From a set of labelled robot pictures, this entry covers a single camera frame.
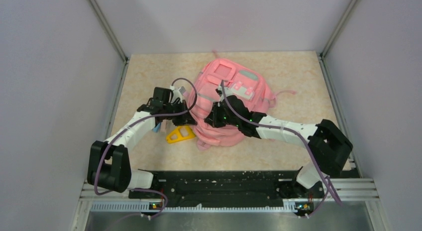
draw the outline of yellow object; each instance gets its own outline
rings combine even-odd
[[[188,132],[187,136],[183,136],[182,133],[180,132],[180,129],[182,128],[185,128],[185,130]],[[176,129],[174,129],[170,134],[168,134],[166,137],[166,140],[167,140],[167,143],[172,144],[172,143],[176,143],[182,140],[192,139],[195,137],[196,135],[194,134],[192,129],[188,125],[183,125],[183,126],[176,127]]]

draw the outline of pink backpack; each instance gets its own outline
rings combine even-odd
[[[270,102],[274,101],[275,104],[275,94],[260,74],[224,58],[217,58],[208,63],[195,81],[198,99],[190,111],[198,122],[192,129],[198,137],[199,150],[206,150],[211,145],[233,146],[245,138],[235,126],[213,128],[204,121],[210,114],[212,103],[220,100],[215,90],[222,80],[225,80],[224,86],[230,88],[250,111],[266,113],[274,106],[271,106]],[[190,93],[187,99],[188,107],[192,105],[194,98],[195,94]]]

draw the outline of cable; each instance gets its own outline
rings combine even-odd
[[[177,81],[177,80],[185,80],[185,81],[187,81],[191,86],[192,86],[192,89],[194,90],[194,92],[195,92],[195,99],[194,99],[194,102],[192,103],[192,105],[187,109],[187,110],[185,110],[185,111],[183,111],[183,112],[180,112],[180,113],[174,113],[174,114],[155,114],[155,115],[149,115],[149,116],[146,116],[146,117],[143,117],[143,118],[141,118],[141,119],[139,119],[139,120],[137,120],[137,121],[135,121],[134,123],[132,123],[132,124],[130,124],[128,127],[129,128],[132,128],[132,127],[134,127],[135,125],[137,125],[138,123],[141,123],[141,122],[143,122],[144,120],[147,120],[147,119],[150,119],[150,118],[153,118],[153,117],[162,117],[162,116],[180,116],[180,115],[183,115],[183,114],[185,114],[185,113],[188,113],[194,106],[195,106],[195,104],[196,104],[196,102],[197,102],[197,99],[198,99],[198,92],[197,92],[197,89],[195,88],[195,86],[194,86],[194,84],[191,82],[191,81],[189,81],[188,79],[186,79],[186,78],[176,78],[173,82],[172,82],[172,85]],[[98,168],[97,168],[97,173],[95,174],[95,180],[94,180],[94,192],[95,192],[95,194],[96,195],[104,195],[104,194],[107,194],[107,193],[110,193],[111,192],[111,190],[107,190],[107,191],[104,191],[104,192],[102,192],[102,193],[100,193],[100,192],[98,192],[98,179],[99,179],[99,177],[100,177],[100,171],[101,171],[101,168],[102,168],[102,166],[103,166],[103,163],[104,163],[104,160],[106,159],[106,156],[107,156],[107,153],[108,153],[108,150],[110,150],[110,147],[113,145],[113,143],[115,143],[116,142],[116,140],[117,139],[119,139],[125,132],[127,131],[127,128],[125,128],[125,129],[123,129],[121,132],[119,132],[111,141],[110,141],[110,143],[108,143],[108,145],[107,145],[107,147],[105,148],[105,150],[104,150],[104,152],[103,152],[103,155],[102,155],[102,157],[101,157],[101,159],[100,159],[100,164],[98,165]]]
[[[290,128],[287,128],[287,127],[283,127],[283,128],[281,128],[280,126],[276,126],[276,125],[265,125],[265,124],[259,124],[259,123],[256,123],[256,122],[253,122],[253,121],[250,121],[250,120],[248,120],[248,119],[246,119],[246,118],[244,118],[244,117],[242,117],[239,113],[237,113],[235,110],[234,110],[234,108],[231,106],[231,104],[228,102],[228,99],[227,99],[227,96],[226,96],[226,94],[225,94],[225,90],[224,90],[224,80],[222,80],[221,81],[221,91],[222,91],[222,93],[223,93],[223,96],[224,96],[224,100],[225,100],[225,102],[227,103],[227,105],[228,105],[228,107],[230,108],[230,110],[238,117],[238,118],[240,118],[240,119],[242,119],[243,121],[245,121],[245,122],[247,122],[247,123],[249,123],[249,124],[252,124],[252,125],[256,125],[256,126],[261,126],[261,127],[266,127],[266,128],[274,128],[274,129],[284,129],[284,130],[286,130],[286,131],[289,131],[289,132],[291,132],[291,133],[293,133],[294,135],[296,135],[297,137],[299,137],[299,139],[303,142],[303,144],[305,145],[305,148],[306,148],[306,150],[308,151],[308,154],[309,154],[309,156],[311,157],[311,160],[312,160],[312,163],[314,164],[314,166],[315,166],[315,168],[316,168],[316,171],[318,172],[318,174],[319,174],[319,177],[321,178],[321,180],[322,180],[322,182],[324,183],[324,185],[326,186],[326,188],[327,188],[327,191],[331,194],[331,196],[333,197],[333,199],[335,200],[335,202],[336,203],[338,203],[339,205],[341,205],[342,204],[342,202],[341,202],[341,199],[340,199],[340,197],[338,196],[338,194],[337,194],[337,192],[335,191],[335,189],[334,189],[334,187],[333,186],[330,186],[329,185],[329,182],[328,181],[326,181],[325,180],[325,177],[324,177],[324,175],[322,174],[322,172],[321,172],[321,169],[319,168],[319,166],[318,166],[318,163],[317,163],[317,161],[315,160],[315,157],[314,157],[314,155],[312,154],[312,151],[311,151],[311,149],[309,148],[309,145],[308,145],[308,143],[306,142],[306,140],[305,140],[305,138],[299,133],[299,132],[297,132],[297,131],[295,131],[295,130],[293,130],[293,129],[290,129]]]
[[[150,220],[152,220],[153,218],[159,216],[160,213],[163,212],[163,210],[166,208],[167,203],[169,202],[169,199],[167,198],[167,196],[164,193],[161,193],[161,192],[156,191],[156,190],[135,188],[135,189],[132,189],[132,191],[155,193],[155,194],[159,194],[162,197],[164,197],[164,205],[163,205],[163,207],[161,207],[161,209],[160,209],[160,211],[158,211],[158,213],[156,213],[153,216],[149,217]],[[132,216],[138,216],[138,215],[141,215],[141,217],[143,217],[143,214],[139,214],[139,213],[132,213],[132,214],[128,214],[126,216],[123,216],[120,219],[114,221],[110,226],[107,227],[107,229],[105,229],[105,231],[110,230],[110,228],[112,228],[113,226],[115,226],[117,223],[119,223],[120,221],[122,221],[124,219],[127,219],[127,218],[132,217]]]

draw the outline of white wall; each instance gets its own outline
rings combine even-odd
[[[97,0],[127,56],[322,51],[350,0]]]
[[[362,0],[328,56],[361,162],[394,230],[421,230],[422,0]]]
[[[0,230],[67,230],[122,63],[85,0],[0,3]]]

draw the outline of beige table surface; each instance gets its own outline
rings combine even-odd
[[[295,90],[278,96],[268,114],[300,123],[336,123],[328,91],[314,51],[219,53],[267,80],[274,91]],[[212,59],[212,53],[132,55],[113,125],[113,134],[125,125],[136,109],[152,96],[154,87],[169,87],[178,77],[194,81]],[[176,86],[190,86],[179,81]],[[197,138],[168,144],[165,133],[147,133],[130,152],[133,169],[146,170],[296,170],[310,161],[304,148],[281,141],[246,138],[233,147],[199,151]]]

